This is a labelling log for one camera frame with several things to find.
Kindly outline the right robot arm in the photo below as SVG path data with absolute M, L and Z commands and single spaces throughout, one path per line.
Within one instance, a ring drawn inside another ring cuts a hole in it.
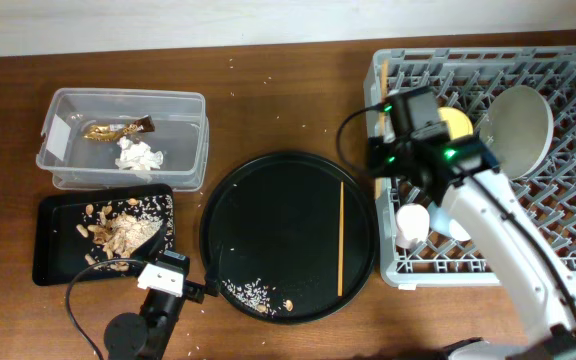
M 473 135 L 452 138 L 429 87 L 370 105 L 386 115 L 394 138 L 368 141 L 368 174 L 404 177 L 469 234 L 524 325 L 525 347 L 471 338 L 439 359 L 576 359 L 576 278 L 520 206 L 507 176 Z

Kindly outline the yellow bowl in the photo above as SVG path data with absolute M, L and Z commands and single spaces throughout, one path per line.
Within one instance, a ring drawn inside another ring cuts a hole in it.
M 456 140 L 474 133 L 472 122 L 461 110 L 452 107 L 438 109 L 442 121 L 447 124 L 451 140 Z

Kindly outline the peanut shells pile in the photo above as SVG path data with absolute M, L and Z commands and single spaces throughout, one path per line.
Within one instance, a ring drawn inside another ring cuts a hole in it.
M 156 256 L 164 250 L 171 250 L 174 245 L 171 195 L 88 203 L 81 213 L 81 221 L 76 224 L 76 233 L 80 238 L 92 242 L 84 255 L 88 265 L 121 258 L 121 262 L 97 266 L 96 269 L 126 272 L 130 265 L 124 259 L 148 258 L 146 243 L 162 225 L 167 226 L 166 245 Z

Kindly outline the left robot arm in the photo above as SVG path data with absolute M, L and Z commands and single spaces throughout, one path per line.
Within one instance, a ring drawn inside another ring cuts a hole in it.
M 187 302 L 201 304 L 221 291 L 219 267 L 223 248 L 209 263 L 202 284 L 187 279 L 190 259 L 165 248 L 165 231 L 138 247 L 131 255 L 143 262 L 137 286 L 147 292 L 137 313 L 113 318 L 104 332 L 110 359 L 161 359 Z

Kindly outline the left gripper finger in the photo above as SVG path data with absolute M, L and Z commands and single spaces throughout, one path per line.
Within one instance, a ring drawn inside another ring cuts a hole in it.
M 156 254 L 165 248 L 166 245 L 167 226 L 162 225 L 159 230 L 150 238 L 146 245 L 146 256 L 148 258 L 155 257 Z
M 219 268 L 221 257 L 223 253 L 223 245 L 220 244 L 216 247 L 211 255 L 211 260 L 206 269 L 205 280 L 205 293 L 209 296 L 218 296 L 221 291 L 221 280 L 219 275 Z

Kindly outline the pink cup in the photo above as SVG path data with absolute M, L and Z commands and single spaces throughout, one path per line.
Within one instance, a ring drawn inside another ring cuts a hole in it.
M 410 249 L 424 242 L 429 234 L 430 216 L 420 204 L 406 204 L 395 215 L 397 233 L 395 244 Z

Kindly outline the gold foil wrapper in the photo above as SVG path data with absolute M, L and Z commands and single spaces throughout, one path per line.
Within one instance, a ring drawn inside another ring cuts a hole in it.
M 132 119 L 129 123 L 93 124 L 84 132 L 83 137 L 88 140 L 113 142 L 124 136 L 154 131 L 154 122 L 149 115 L 146 115 Z

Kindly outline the grey plate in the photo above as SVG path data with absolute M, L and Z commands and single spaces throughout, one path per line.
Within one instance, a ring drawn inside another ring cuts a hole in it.
M 498 95 L 478 135 L 509 179 L 534 172 L 545 159 L 554 132 L 553 112 L 535 89 L 519 85 Z

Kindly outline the blue cup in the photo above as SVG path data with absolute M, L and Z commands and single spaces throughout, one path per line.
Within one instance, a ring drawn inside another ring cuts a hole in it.
M 430 228 L 433 231 L 459 242 L 465 242 L 471 239 L 468 232 L 434 202 L 428 205 L 427 211 L 430 217 Z

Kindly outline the white tissue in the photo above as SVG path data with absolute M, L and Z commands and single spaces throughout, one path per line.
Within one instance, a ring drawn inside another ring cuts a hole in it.
M 153 152 L 145 142 L 133 142 L 127 137 L 118 140 L 120 155 L 115 165 L 121 170 L 150 171 L 160 169 L 164 155 L 161 151 Z

